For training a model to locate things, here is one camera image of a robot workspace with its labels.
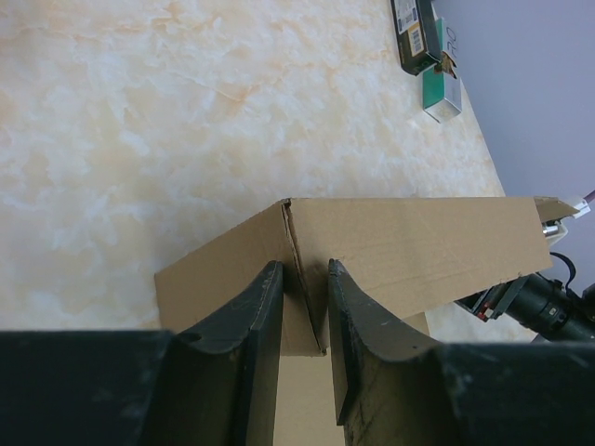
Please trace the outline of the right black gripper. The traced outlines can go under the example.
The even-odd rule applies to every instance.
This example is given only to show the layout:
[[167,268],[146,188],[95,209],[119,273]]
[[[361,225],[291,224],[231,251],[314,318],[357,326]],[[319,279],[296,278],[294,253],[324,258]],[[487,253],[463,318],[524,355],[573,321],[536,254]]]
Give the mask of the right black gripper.
[[594,337],[594,289],[578,295],[560,281],[531,274],[456,302],[479,320],[507,315],[545,339]]

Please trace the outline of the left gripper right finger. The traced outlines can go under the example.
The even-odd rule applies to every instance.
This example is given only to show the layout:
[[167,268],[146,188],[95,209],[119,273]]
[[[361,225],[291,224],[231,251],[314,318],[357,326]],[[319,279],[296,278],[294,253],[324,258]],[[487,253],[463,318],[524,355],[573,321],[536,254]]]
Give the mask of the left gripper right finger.
[[328,265],[337,424],[349,445],[590,445],[594,337],[442,343]]

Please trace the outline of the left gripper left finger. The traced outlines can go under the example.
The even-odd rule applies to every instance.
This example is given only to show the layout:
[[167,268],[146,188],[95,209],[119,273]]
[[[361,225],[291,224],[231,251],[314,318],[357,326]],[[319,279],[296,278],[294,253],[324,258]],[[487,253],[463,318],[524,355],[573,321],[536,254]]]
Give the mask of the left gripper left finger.
[[4,331],[5,445],[270,445],[284,268],[180,333]]

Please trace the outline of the brown cardboard box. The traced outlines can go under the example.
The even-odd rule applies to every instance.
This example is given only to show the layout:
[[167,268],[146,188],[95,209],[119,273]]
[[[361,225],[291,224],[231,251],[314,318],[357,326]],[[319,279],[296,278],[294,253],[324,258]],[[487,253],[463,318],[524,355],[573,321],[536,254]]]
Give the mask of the brown cardboard box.
[[538,274],[549,262],[531,198],[288,199],[155,277],[161,322],[180,333],[284,268],[283,355],[331,357],[328,265],[408,325],[409,317]]

